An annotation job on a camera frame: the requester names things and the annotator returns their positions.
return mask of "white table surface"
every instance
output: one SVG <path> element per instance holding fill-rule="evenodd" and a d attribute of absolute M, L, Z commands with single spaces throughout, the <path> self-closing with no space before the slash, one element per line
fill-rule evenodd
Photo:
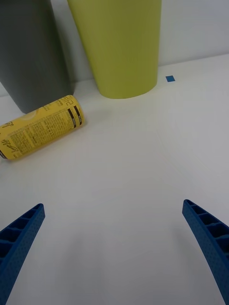
<path fill-rule="evenodd" d="M 228 79 L 224 55 L 161 67 L 127 100 L 77 84 L 87 124 L 0 166 L 0 229 L 46 212 L 8 305 L 224 304 L 181 212 L 229 224 Z M 1 124 L 19 115 L 0 99 Z"/>

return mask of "green trash can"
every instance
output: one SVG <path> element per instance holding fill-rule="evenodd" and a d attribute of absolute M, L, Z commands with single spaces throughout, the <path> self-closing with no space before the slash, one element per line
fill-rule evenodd
<path fill-rule="evenodd" d="M 161 0 L 68 0 L 100 93 L 123 99 L 157 82 Z"/>

